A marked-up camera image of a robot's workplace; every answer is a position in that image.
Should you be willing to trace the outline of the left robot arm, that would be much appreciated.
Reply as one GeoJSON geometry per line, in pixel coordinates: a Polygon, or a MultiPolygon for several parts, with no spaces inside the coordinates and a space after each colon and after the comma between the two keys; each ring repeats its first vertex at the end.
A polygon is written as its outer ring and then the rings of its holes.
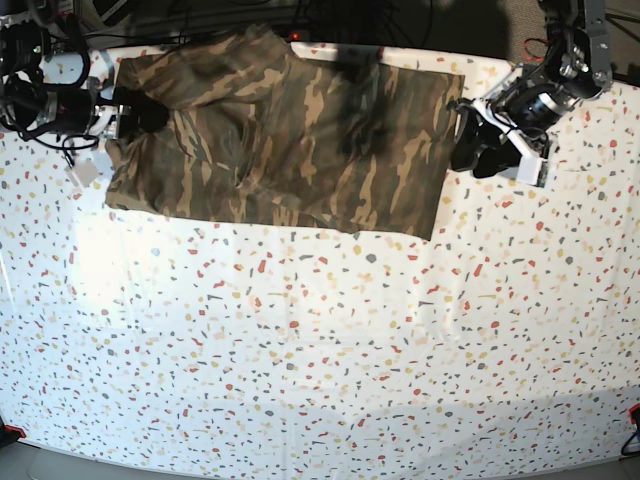
{"type": "Polygon", "coordinates": [[[483,97],[461,98],[450,167],[477,179],[508,170],[544,187],[552,178],[557,140],[551,128],[576,105],[613,83],[605,6],[601,1],[542,1],[546,53],[520,64],[483,97]]]}

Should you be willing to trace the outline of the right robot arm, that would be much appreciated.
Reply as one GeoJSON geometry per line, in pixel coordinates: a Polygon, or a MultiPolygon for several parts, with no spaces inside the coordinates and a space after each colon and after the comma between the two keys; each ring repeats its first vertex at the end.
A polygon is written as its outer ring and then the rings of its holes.
{"type": "Polygon", "coordinates": [[[59,15],[53,1],[27,1],[23,13],[25,20],[1,25],[3,131],[39,144],[47,134],[96,144],[166,126],[168,108],[140,90],[120,86],[110,98],[101,95],[98,80],[89,76],[89,46],[75,14],[59,15]],[[52,24],[81,59],[79,76],[71,83],[44,79],[41,62],[53,53],[52,24]]]}

